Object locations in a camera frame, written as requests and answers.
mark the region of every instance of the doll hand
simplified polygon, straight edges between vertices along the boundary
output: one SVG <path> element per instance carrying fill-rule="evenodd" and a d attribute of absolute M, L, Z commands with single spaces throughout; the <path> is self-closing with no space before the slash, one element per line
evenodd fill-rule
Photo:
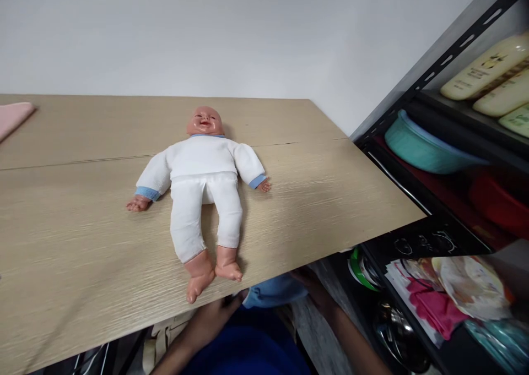
<path fill-rule="evenodd" d="M 259 185 L 257 185 L 257 189 L 260 189 L 263 192 L 268 192 L 270 189 L 272 189 L 272 185 L 268 182 L 269 177 L 266 177 L 266 180 L 261 182 Z"/>
<path fill-rule="evenodd" d="M 130 202 L 127 203 L 127 210 L 138 213 L 147 210 L 149 203 L 152 200 L 142 195 L 135 195 Z"/>

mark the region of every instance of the person's hand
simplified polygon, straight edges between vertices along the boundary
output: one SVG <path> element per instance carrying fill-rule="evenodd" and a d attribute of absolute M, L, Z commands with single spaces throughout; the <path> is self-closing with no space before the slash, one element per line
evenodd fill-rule
<path fill-rule="evenodd" d="M 130 202 L 127 203 L 125 206 L 127 210 L 133 211 L 135 213 L 138 213 L 140 211 L 147 210 L 147 207 L 149 207 L 149 203 L 152 200 L 149 198 L 142 196 L 142 195 L 135 195 Z"/>
<path fill-rule="evenodd" d="M 194 353 L 205 347 L 219 335 L 247 295 L 248 290 L 243 290 L 227 305 L 222 298 L 198 308 L 182 331 L 182 343 L 190 347 Z"/>
<path fill-rule="evenodd" d="M 304 266 L 294 269 L 290 274 L 305 286 L 314 306 L 316 306 L 320 313 L 323 314 L 327 321 L 341 310 L 340 306 L 321 284 L 316 273 L 314 273 L 309 267 Z"/>
<path fill-rule="evenodd" d="M 272 189 L 272 185 L 268 182 L 269 177 L 266 177 L 266 180 L 261 182 L 259 185 L 257 185 L 257 189 L 263 192 L 268 192 L 270 189 Z"/>

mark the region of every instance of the stainless steel bowl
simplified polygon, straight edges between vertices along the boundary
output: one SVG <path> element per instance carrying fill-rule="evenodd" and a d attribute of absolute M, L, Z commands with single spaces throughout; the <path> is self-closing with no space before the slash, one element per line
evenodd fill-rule
<path fill-rule="evenodd" d="M 391 355 L 407 370 L 423 373 L 430 358 L 404 315 L 388 300 L 379 302 L 374 319 L 376 335 Z"/>

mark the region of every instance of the yellow bottle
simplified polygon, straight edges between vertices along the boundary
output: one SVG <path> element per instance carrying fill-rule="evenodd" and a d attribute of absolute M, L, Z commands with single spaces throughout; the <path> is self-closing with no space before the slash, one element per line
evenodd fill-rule
<path fill-rule="evenodd" d="M 508 113 L 498 122 L 511 131 L 529 138 L 529 104 Z"/>
<path fill-rule="evenodd" d="M 503 39 L 450 79 L 441 88 L 441 94 L 452 100 L 465 100 L 528 57 L 529 31 Z"/>
<path fill-rule="evenodd" d="M 500 117 L 528 102 L 529 69 L 525 69 L 476 101 L 472 108 L 488 116 Z"/>

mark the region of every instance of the red container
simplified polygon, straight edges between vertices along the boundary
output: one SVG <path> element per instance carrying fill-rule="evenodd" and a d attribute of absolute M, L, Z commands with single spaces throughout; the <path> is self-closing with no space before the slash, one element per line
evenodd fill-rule
<path fill-rule="evenodd" d="M 511 183 L 508 186 L 517 191 Z M 514 198 L 492 174 L 482 172 L 472 182 L 468 196 L 485 218 L 515 236 L 529 239 L 529 206 Z"/>

